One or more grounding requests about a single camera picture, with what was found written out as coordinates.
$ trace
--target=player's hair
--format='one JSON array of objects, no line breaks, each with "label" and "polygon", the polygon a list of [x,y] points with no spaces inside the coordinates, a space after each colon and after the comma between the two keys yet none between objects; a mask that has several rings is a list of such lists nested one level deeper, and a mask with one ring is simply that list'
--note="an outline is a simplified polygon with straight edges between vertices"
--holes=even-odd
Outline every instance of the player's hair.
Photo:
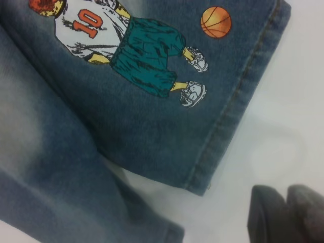
[{"label": "player's hair", "polygon": [[55,3],[59,0],[29,0],[29,7],[37,13],[53,11]]}]

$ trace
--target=white surface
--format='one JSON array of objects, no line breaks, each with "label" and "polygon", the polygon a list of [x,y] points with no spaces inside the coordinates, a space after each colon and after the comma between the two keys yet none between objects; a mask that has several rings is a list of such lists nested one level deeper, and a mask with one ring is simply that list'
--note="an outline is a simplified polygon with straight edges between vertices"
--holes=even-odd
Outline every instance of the white surface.
[{"label": "white surface", "polygon": [[[206,195],[126,172],[149,205],[185,227],[184,243],[249,243],[255,184],[285,195],[303,183],[324,194],[324,1],[288,2],[291,20]],[[36,242],[1,222],[0,240]]]}]

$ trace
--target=shoe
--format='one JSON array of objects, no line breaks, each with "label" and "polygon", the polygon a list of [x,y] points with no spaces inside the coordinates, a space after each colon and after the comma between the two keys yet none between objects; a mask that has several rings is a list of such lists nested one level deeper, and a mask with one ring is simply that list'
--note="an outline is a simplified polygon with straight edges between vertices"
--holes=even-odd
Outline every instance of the shoe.
[{"label": "shoe", "polygon": [[188,47],[187,48],[193,55],[194,60],[190,61],[188,58],[187,62],[191,64],[198,72],[205,72],[208,70],[208,63],[203,56],[203,54],[195,47]]},{"label": "shoe", "polygon": [[287,204],[308,242],[324,242],[324,197],[307,186],[289,187]]},{"label": "shoe", "polygon": [[181,90],[180,102],[183,106],[192,108],[205,97],[206,92],[205,85],[190,81],[188,87]]},{"label": "shoe", "polygon": [[307,243],[284,198],[267,186],[252,189],[248,230],[251,243]]}]

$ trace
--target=number 10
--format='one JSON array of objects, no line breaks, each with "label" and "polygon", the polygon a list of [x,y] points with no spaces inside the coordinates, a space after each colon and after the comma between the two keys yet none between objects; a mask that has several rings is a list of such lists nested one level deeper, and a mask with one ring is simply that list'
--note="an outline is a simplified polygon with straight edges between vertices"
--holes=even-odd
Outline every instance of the number 10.
[{"label": "number 10", "polygon": [[[100,28],[103,24],[102,18],[87,9],[80,10],[78,17],[81,21],[84,21],[95,28]],[[73,22],[73,29],[87,33],[92,39],[94,39],[98,34],[96,29],[91,29],[75,20]]]}]

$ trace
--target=gray shoe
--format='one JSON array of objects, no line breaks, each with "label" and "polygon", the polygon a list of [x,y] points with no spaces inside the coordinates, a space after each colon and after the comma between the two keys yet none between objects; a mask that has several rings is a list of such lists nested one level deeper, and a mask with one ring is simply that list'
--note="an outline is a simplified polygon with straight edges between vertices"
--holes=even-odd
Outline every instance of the gray shoe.
[{"label": "gray shoe", "polygon": [[206,92],[205,85],[190,81],[188,87],[181,90],[180,102],[183,106],[192,108],[205,97]]},{"label": "gray shoe", "polygon": [[190,61],[188,58],[186,58],[187,62],[189,62],[190,65],[193,66],[198,72],[207,71],[208,63],[207,63],[205,57],[200,52],[200,50],[198,50],[195,47],[188,47],[187,49],[194,55],[194,60]]},{"label": "gray shoe", "polygon": [[287,204],[307,242],[324,242],[324,196],[304,185],[289,187]]}]

